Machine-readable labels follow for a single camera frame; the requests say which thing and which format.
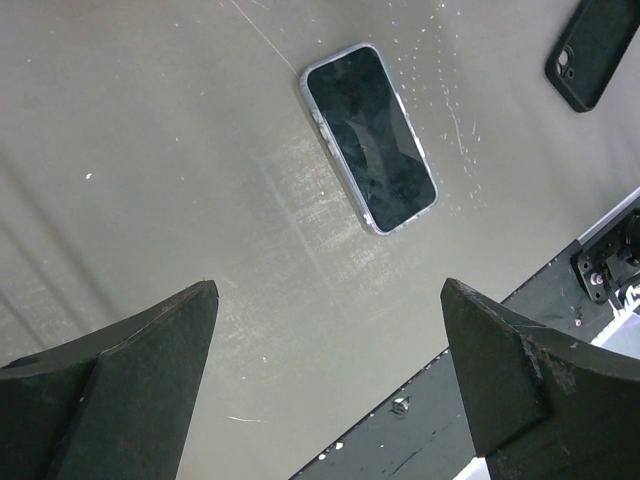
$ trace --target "black smartphone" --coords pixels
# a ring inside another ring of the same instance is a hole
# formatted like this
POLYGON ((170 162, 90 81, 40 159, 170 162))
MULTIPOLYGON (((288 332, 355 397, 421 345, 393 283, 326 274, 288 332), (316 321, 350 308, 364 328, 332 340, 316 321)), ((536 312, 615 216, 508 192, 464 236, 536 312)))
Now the black smartphone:
POLYGON ((640 26, 638 0, 582 0, 545 73, 576 112, 593 110, 640 26))
POLYGON ((381 54, 355 45, 309 67, 302 93, 364 223, 388 235, 438 191, 381 54))

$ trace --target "bolt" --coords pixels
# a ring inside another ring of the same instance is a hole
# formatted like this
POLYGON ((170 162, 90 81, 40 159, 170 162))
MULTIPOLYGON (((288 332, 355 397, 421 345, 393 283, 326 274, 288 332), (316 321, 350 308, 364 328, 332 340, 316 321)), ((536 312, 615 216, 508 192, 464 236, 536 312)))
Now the bolt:
POLYGON ((602 279, 602 275, 600 275, 599 273, 591 274, 591 285, 602 285, 603 283, 604 280, 602 279))
POLYGON ((398 417, 403 417, 409 411, 409 404, 411 403, 411 397, 396 398, 391 405, 391 413, 398 417))

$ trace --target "smartphone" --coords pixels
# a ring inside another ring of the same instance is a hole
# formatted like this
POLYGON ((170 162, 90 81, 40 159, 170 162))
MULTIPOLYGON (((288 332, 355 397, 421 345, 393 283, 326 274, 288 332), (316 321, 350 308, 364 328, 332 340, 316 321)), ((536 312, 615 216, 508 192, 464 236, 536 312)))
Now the smartphone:
POLYGON ((438 190, 424 150, 368 43, 309 67, 302 94, 365 225, 388 235, 429 210, 438 190))

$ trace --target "metal plate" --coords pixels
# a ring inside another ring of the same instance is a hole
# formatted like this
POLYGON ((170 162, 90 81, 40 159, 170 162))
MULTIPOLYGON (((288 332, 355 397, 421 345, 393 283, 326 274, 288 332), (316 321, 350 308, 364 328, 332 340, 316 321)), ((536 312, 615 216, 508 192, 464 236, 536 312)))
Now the metal plate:
POLYGON ((445 277, 504 298, 640 184, 637 45, 588 115, 544 76, 574 9, 2 2, 4 360, 214 278, 179 478, 291 475, 445 348, 445 277), (385 238, 362 229, 298 89, 360 41, 403 78, 441 195, 385 238))

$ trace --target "scratch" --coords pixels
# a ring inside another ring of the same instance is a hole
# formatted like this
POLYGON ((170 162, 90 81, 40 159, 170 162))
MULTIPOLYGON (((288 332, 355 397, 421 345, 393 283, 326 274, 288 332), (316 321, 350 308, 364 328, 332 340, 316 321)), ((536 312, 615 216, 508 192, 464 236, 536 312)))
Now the scratch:
POLYGON ((271 41, 267 38, 267 36, 264 33, 262 33, 262 30, 260 30, 258 26, 255 23, 253 23, 253 21, 251 21, 251 19, 247 16, 246 13, 244 13, 244 10, 240 8, 240 6, 235 2, 235 0, 231 0, 231 3, 233 3, 233 5, 238 9, 238 11, 242 14, 242 16, 247 19, 247 22, 249 22, 251 26, 256 29, 256 32, 258 32, 260 36, 265 39, 265 41, 271 46, 271 48, 273 48, 273 50, 278 55, 280 55, 280 58, 284 60, 284 62, 289 66, 291 71, 297 75, 298 73, 296 72, 296 69, 293 68, 293 65, 291 65, 291 63, 289 63, 289 60, 287 60, 285 56, 282 55, 282 53, 280 53, 280 50, 278 50, 276 46, 273 43, 271 43, 271 41))
POLYGON ((460 147, 460 155, 464 156, 462 140, 460 139, 460 128, 458 127, 458 119, 456 118, 456 114, 453 113, 453 108, 451 108, 451 105, 447 105, 447 108, 451 112, 451 116, 453 117, 453 124, 456 126, 456 137, 458 137, 458 147, 460 147))
POLYGON ((266 423, 264 420, 251 420, 251 419, 248 419, 248 418, 232 417, 231 415, 228 415, 227 418, 230 418, 231 420, 237 420, 238 422, 266 423))
POLYGON ((262 5, 260 2, 256 2, 256 0, 251 0, 253 3, 255 3, 256 5, 260 5, 262 8, 264 8, 265 10, 269 11, 269 7, 265 7, 264 5, 262 5))

